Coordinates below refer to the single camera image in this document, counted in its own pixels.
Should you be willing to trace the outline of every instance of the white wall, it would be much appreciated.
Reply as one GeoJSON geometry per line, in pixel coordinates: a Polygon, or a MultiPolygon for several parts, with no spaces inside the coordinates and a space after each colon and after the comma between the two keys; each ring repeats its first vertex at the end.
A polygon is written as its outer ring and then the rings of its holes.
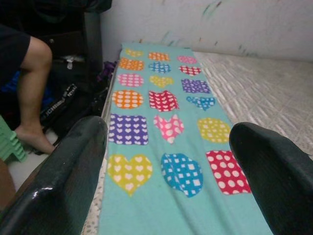
{"type": "Polygon", "coordinates": [[[313,61],[313,0],[113,0],[101,34],[110,61],[122,42],[313,61]]]}

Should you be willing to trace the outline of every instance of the turquoise blanket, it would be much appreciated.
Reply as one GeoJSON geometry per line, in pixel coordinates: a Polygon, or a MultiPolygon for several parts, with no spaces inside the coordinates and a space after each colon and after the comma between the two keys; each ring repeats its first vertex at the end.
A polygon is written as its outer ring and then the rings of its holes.
{"type": "Polygon", "coordinates": [[[230,127],[190,49],[123,44],[99,234],[272,234],[230,127]]]}

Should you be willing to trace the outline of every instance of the bare foot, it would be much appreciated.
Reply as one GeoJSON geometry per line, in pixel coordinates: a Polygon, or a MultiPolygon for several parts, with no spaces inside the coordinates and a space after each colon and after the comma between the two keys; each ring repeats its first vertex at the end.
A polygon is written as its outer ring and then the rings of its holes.
{"type": "Polygon", "coordinates": [[[19,126],[15,130],[18,139],[36,148],[37,150],[50,154],[55,147],[48,141],[41,127],[24,127],[19,126]]]}

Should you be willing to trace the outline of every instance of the person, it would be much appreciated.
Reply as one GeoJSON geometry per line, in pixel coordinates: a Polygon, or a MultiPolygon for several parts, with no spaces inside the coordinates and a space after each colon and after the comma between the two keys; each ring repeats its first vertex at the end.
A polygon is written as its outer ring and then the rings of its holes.
{"type": "Polygon", "coordinates": [[[22,71],[17,87],[21,123],[15,132],[19,140],[47,154],[55,147],[42,131],[40,109],[51,64],[46,43],[0,24],[0,86],[22,71]]]}

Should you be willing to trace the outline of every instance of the yellow heart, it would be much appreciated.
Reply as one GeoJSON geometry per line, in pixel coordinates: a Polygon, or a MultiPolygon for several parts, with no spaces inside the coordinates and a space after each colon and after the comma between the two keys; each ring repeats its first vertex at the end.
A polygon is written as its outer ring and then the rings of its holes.
{"type": "Polygon", "coordinates": [[[139,57],[143,55],[143,51],[141,50],[131,50],[129,48],[125,49],[125,53],[132,57],[139,57]]]}
{"type": "Polygon", "coordinates": [[[143,154],[133,156],[130,161],[124,155],[114,154],[108,162],[109,176],[129,196],[150,179],[152,172],[152,164],[143,154]]]}
{"type": "Polygon", "coordinates": [[[198,120],[201,137],[214,143],[226,143],[229,139],[230,127],[227,123],[215,118],[198,120]]]}
{"type": "Polygon", "coordinates": [[[150,82],[161,88],[174,84],[174,80],[171,77],[150,76],[150,82]]]}

